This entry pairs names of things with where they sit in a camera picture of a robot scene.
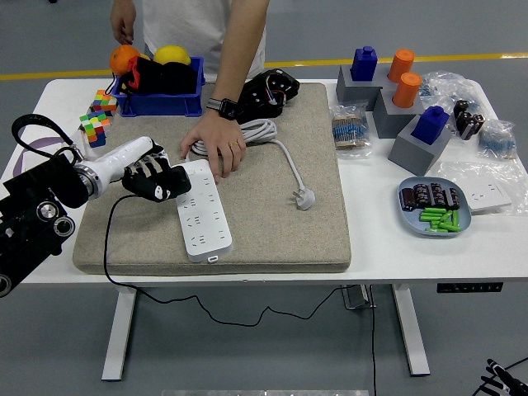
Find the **person's right hand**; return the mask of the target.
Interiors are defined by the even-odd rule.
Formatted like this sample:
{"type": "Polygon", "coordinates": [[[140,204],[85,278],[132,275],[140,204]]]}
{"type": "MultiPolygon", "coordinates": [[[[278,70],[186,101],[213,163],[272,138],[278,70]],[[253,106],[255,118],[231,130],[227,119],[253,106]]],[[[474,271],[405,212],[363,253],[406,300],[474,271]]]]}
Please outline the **person's right hand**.
{"type": "Polygon", "coordinates": [[[133,44],[135,19],[136,11],[133,5],[114,4],[110,15],[111,29],[115,40],[121,45],[133,44]]]}

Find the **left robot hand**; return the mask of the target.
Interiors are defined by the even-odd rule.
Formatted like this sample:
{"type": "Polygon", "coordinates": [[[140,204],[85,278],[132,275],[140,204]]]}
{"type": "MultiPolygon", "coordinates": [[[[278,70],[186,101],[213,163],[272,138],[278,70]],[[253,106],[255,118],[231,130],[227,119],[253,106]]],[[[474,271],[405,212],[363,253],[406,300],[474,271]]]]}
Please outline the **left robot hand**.
{"type": "Polygon", "coordinates": [[[92,198],[98,198],[106,191],[111,182],[123,181],[126,189],[137,196],[161,202],[167,200],[171,192],[162,187],[160,181],[148,179],[143,171],[145,166],[150,176],[161,176],[153,167],[156,162],[163,171],[170,169],[170,162],[164,148],[149,137],[139,137],[126,144],[112,149],[92,162],[89,167],[94,172],[92,198]]]}

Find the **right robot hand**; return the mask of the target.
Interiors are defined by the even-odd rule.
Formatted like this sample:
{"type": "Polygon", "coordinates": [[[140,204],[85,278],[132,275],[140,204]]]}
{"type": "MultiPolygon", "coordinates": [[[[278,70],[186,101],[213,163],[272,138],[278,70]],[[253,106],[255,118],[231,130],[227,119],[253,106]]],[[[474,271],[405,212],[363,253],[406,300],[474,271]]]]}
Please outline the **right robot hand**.
{"type": "Polygon", "coordinates": [[[481,377],[482,384],[476,389],[474,395],[483,392],[487,395],[527,396],[527,384],[513,377],[494,359],[487,359],[485,370],[490,376],[481,377]]]}

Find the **person's left hand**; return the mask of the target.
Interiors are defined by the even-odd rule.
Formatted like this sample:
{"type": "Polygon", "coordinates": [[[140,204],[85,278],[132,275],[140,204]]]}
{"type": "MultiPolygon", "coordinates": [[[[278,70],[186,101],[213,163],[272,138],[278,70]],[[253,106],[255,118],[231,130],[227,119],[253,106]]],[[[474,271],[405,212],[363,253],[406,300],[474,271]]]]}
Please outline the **person's left hand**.
{"type": "Polygon", "coordinates": [[[222,118],[215,110],[206,110],[184,136],[180,143],[181,158],[185,158],[198,141],[205,146],[216,183],[236,171],[246,154],[246,144],[237,121],[222,118]]]}

